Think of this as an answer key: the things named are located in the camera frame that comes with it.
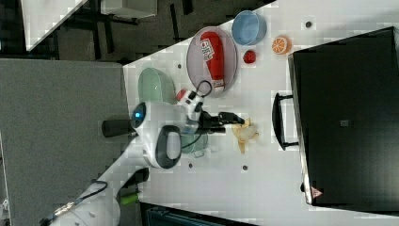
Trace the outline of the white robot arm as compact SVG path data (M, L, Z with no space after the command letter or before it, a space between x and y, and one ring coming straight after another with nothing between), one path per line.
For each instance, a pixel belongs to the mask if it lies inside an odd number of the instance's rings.
M40 226L119 226L118 193L137 171L173 168L181 158L183 135L223 133L226 124L244 122L230 112L211 116L201 101L139 104L130 124L140 143L131 143L82 195L43 218Z

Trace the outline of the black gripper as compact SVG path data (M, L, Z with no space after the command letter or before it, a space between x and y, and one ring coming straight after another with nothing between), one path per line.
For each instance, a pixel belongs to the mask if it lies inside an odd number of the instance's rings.
M218 116L211 116L208 112L202 111L199 116L198 134L225 133L224 124L244 124L245 120L231 112L220 112Z

